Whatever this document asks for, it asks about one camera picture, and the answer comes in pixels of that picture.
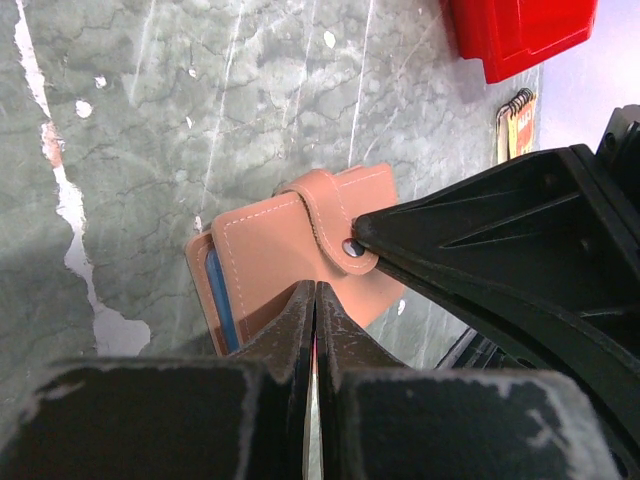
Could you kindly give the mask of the red bin with gold cards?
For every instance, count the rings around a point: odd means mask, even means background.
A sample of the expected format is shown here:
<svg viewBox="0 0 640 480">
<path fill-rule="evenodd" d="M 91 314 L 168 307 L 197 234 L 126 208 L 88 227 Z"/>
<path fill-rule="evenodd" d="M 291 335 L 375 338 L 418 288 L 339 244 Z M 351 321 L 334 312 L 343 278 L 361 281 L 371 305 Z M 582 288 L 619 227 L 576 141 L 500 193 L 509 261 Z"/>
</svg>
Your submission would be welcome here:
<svg viewBox="0 0 640 480">
<path fill-rule="evenodd" d="M 495 84 L 585 41 L 593 32 L 596 0 L 452 0 L 450 15 L 458 55 L 482 63 Z"/>
</svg>

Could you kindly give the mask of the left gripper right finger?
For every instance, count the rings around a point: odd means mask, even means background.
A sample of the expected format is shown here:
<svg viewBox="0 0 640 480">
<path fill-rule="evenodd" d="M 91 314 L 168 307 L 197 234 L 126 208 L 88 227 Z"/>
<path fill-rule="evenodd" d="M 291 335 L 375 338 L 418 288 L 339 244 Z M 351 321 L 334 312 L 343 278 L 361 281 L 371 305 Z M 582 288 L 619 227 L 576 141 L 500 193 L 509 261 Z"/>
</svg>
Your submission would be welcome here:
<svg viewBox="0 0 640 480">
<path fill-rule="evenodd" d="M 327 479 L 615 479 L 595 412 L 545 370 L 416 370 L 316 288 Z"/>
</svg>

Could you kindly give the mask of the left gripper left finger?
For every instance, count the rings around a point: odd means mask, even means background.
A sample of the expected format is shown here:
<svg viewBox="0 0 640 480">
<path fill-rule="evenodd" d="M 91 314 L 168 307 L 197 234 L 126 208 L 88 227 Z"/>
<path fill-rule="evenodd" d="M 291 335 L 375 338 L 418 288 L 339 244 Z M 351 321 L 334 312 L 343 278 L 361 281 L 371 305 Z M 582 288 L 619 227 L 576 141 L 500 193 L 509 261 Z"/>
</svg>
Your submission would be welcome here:
<svg viewBox="0 0 640 480">
<path fill-rule="evenodd" d="M 303 479 L 316 285 L 234 354 L 60 362 L 1 450 L 5 479 Z"/>
</svg>

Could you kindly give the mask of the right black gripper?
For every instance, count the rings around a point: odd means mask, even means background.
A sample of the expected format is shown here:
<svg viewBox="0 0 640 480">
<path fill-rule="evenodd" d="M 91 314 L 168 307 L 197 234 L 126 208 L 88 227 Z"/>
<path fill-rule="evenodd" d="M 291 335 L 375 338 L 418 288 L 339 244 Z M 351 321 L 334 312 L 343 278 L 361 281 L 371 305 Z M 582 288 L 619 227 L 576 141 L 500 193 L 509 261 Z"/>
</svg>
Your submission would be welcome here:
<svg viewBox="0 0 640 480">
<path fill-rule="evenodd" d="M 597 152 L 529 154 L 357 219 L 379 268 L 526 364 L 572 377 L 639 446 L 639 111 Z"/>
</svg>

